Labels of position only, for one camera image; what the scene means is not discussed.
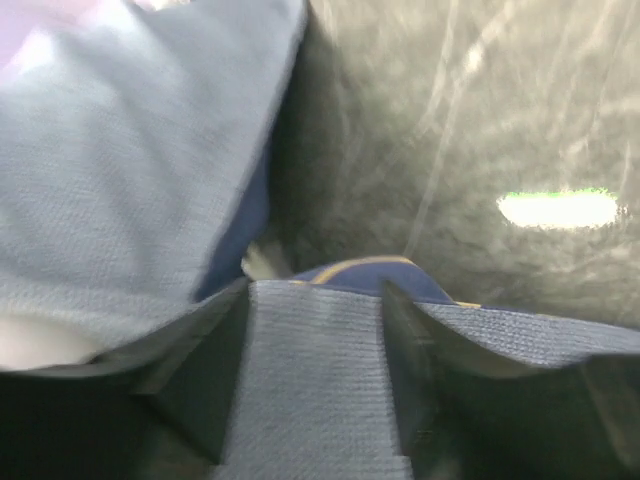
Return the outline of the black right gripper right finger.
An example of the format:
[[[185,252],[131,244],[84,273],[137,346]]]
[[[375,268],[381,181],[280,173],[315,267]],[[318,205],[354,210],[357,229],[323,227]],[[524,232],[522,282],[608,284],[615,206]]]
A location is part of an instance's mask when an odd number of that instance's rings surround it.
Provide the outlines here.
[[[489,350],[382,285],[400,452],[417,479],[635,479],[639,358],[537,367]]]

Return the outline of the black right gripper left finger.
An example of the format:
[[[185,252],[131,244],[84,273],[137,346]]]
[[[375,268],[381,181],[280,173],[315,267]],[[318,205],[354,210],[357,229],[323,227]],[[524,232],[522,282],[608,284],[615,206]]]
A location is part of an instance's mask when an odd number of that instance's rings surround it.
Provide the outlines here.
[[[219,464],[249,306],[239,279],[83,364],[2,372],[2,478],[137,479],[162,439]]]

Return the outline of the blue pillowcase with gold print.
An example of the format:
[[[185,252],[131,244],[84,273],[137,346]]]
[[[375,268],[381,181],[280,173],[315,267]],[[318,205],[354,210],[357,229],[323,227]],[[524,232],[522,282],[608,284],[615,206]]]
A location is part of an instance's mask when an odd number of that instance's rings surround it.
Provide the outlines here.
[[[239,279],[221,462],[137,479],[417,479],[385,281],[533,366],[639,358],[638,3],[3,2],[1,316],[91,360]]]

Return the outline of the white pillow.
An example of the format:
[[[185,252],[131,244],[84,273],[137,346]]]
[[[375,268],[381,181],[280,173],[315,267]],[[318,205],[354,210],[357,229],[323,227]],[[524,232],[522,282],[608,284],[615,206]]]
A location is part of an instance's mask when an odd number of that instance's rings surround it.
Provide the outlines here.
[[[81,364],[102,350],[94,339],[34,316],[1,316],[1,369],[32,370]]]

